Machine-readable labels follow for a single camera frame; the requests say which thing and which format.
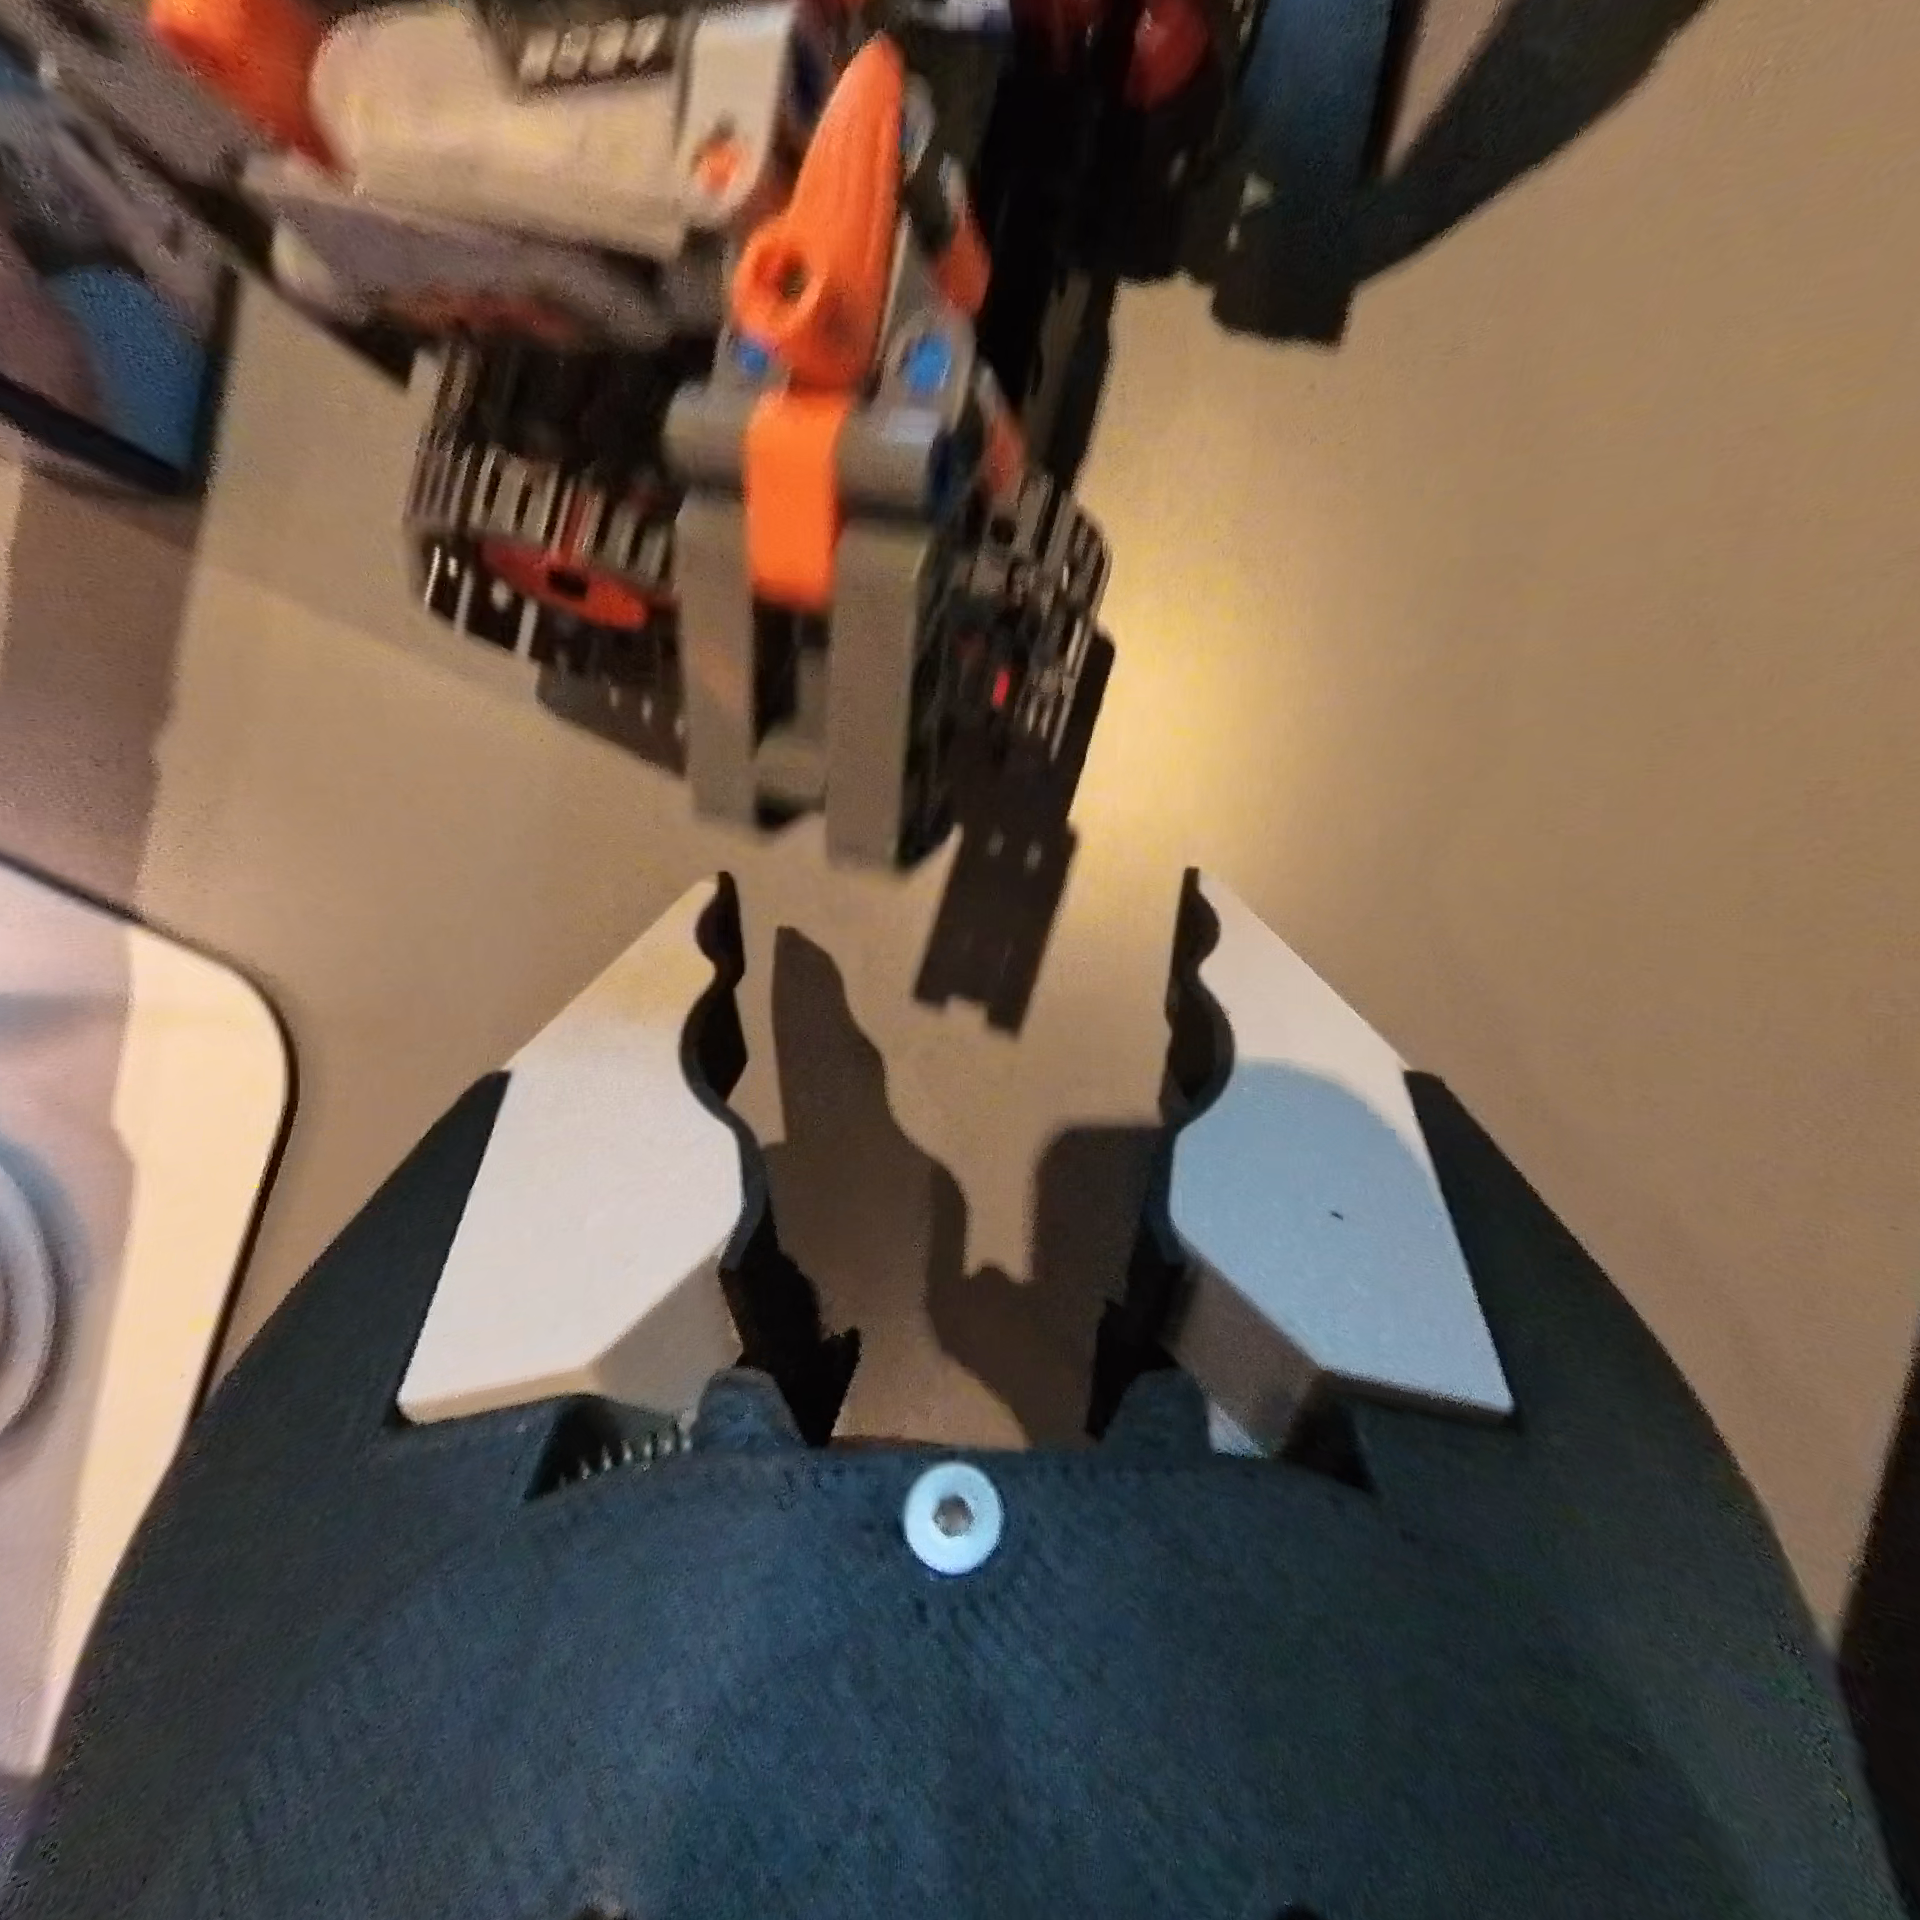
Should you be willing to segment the white folding book stand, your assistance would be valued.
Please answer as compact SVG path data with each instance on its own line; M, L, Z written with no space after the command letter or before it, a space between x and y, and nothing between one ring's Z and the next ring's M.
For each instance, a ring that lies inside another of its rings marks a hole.
M47 1764L129 1533L202 1400L295 1069L226 962L1 875L1 1768Z

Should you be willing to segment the robot kit cardboard box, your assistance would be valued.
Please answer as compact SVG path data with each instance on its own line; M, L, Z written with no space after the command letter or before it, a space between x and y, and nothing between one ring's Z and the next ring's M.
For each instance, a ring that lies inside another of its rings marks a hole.
M184 88L129 4L4 4L4 458L97 489L202 488L232 264L180 170Z

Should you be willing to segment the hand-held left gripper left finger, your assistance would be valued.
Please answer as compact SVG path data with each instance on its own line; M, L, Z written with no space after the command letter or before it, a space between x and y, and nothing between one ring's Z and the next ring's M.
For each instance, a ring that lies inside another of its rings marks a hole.
M708 1379L742 1364L812 1444L831 1439L840 1335L732 1104L742 949L733 879L696 881L512 1057L402 1420L597 1400L688 1429Z

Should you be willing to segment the toy tracked robot vehicle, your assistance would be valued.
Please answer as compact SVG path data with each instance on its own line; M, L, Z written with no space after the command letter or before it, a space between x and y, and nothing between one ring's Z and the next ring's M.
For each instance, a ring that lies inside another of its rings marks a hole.
M1016 1033L1112 671L1124 282L1329 339L1412 4L4 4L4 412L136 489L79 289L240 277L402 377L422 611L698 817L908 874Z

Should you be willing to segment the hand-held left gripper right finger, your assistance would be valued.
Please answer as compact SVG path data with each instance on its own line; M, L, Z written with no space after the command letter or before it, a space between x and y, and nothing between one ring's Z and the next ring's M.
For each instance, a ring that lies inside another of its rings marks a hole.
M1265 1457L1329 1400L1508 1425L1513 1387L1394 1044L1202 868L1181 881L1164 1017L1161 1130L1094 1331L1092 1433L1161 1369Z

